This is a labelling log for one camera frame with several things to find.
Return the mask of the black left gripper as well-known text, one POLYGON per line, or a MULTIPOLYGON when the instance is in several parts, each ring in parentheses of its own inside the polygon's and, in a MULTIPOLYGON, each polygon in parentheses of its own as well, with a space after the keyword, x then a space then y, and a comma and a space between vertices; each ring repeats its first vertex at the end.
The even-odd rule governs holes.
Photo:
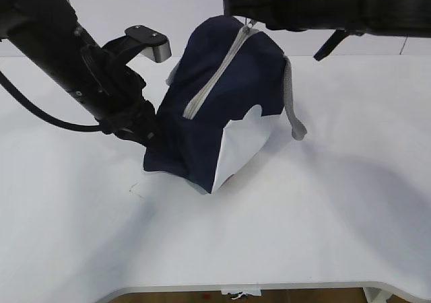
POLYGON ((146 148, 162 146, 162 132, 158 126, 153 104, 142 95, 146 86, 143 78, 127 68, 121 80, 124 92, 131 92, 131 104, 100 120, 101 131, 105 135, 115 135, 119 139, 132 141, 146 148))

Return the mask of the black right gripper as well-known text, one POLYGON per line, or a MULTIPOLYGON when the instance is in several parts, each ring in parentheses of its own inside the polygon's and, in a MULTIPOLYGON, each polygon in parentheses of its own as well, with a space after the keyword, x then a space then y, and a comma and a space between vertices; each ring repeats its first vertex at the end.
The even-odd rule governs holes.
POLYGON ((223 0, 224 15, 287 29, 430 36, 430 0, 223 0))

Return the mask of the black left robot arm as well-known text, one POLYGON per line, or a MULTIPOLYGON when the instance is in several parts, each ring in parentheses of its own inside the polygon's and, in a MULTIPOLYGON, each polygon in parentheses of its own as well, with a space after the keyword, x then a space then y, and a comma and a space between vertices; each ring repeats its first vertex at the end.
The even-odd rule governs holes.
POLYGON ((129 61, 138 54, 157 63, 168 59, 171 51, 165 35, 135 25, 123 36, 99 45, 78 22, 68 0, 1 0, 1 38, 83 106, 96 124, 55 118, 2 77, 3 88, 33 115, 69 131, 115 135, 148 148, 163 144, 155 108, 142 94, 146 83, 129 61))

